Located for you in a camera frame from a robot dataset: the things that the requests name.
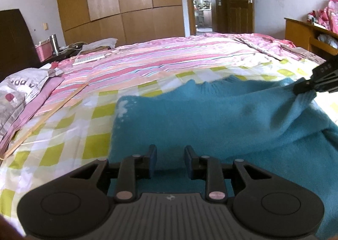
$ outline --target wooden desk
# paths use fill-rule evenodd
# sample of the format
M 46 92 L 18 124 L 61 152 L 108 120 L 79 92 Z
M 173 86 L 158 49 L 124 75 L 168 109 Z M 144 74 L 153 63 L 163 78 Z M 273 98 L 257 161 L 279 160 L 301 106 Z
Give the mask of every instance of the wooden desk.
M 317 38 L 320 34 L 328 34 L 338 40 L 338 34 L 314 26 L 310 23 L 305 23 L 289 18 L 285 18 L 285 39 L 292 41 L 297 47 L 302 47 L 314 54 L 329 60 L 335 55 L 338 55 L 338 50 L 319 41 Z

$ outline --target wooden stick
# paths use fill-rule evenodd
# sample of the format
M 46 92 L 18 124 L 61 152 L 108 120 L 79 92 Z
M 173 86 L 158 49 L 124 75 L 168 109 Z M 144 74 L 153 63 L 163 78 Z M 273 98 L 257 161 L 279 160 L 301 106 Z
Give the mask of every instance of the wooden stick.
M 44 117 L 40 119 L 37 124 L 32 127 L 24 136 L 22 136 L 18 141 L 15 142 L 14 146 L 5 152 L 3 158 L 0 157 L 0 160 L 6 160 L 35 130 L 38 129 L 44 122 L 46 122 L 55 112 L 61 109 L 70 99 L 72 99 L 75 95 L 77 95 L 80 91 L 82 91 L 88 83 L 81 85 L 77 90 L 72 92 L 65 100 L 56 105 L 51 111 L 49 111 Z

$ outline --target pink pillowcase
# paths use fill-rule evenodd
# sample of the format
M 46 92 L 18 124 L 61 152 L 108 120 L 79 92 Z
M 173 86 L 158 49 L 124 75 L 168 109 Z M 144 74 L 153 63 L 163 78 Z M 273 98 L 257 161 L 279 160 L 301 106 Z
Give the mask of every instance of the pink pillowcase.
M 31 119 L 34 114 L 42 107 L 47 98 L 53 92 L 53 90 L 58 87 L 64 78 L 62 77 L 53 77 L 49 78 L 47 82 L 43 85 L 41 92 L 31 101 L 29 102 L 24 110 L 20 113 L 18 118 L 14 121 L 14 123 L 10 126 L 6 135 L 2 138 L 0 142 L 0 155 L 3 155 L 7 149 L 8 145 L 13 138 L 14 134 L 21 129 L 28 121 Z

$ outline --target wooden wardrobe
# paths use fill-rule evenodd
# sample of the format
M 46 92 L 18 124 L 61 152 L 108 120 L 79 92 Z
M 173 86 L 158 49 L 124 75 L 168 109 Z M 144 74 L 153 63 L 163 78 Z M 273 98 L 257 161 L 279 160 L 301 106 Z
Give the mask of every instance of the wooden wardrobe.
M 117 38 L 117 46 L 184 36 L 182 0 L 57 0 L 67 44 Z

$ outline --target pillow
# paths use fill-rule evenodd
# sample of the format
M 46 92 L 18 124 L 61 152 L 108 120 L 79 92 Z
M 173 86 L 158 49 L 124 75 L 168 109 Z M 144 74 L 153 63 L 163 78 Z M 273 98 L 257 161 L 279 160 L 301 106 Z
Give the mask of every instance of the pillow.
M 0 83 L 0 141 L 25 105 L 40 93 L 48 78 L 61 73 L 60 69 L 28 68 L 8 76 Z
M 77 55 L 81 55 L 82 52 L 85 52 L 90 49 L 98 48 L 98 47 L 110 47 L 111 49 L 113 49 L 115 48 L 116 42 L 117 42 L 117 39 L 115 38 L 107 38 L 107 39 L 93 42 L 89 45 L 83 45 L 81 51 Z
M 55 90 L 64 80 L 62 77 L 53 77 L 47 80 L 44 84 L 41 92 L 29 102 L 24 110 L 20 113 L 18 118 L 11 124 L 5 136 L 0 142 L 0 155 L 3 155 L 8 149 L 8 145 L 13 138 L 15 132 L 21 129 L 28 121 L 33 117 L 33 115 L 40 109 L 40 107 L 45 103 L 50 94 Z

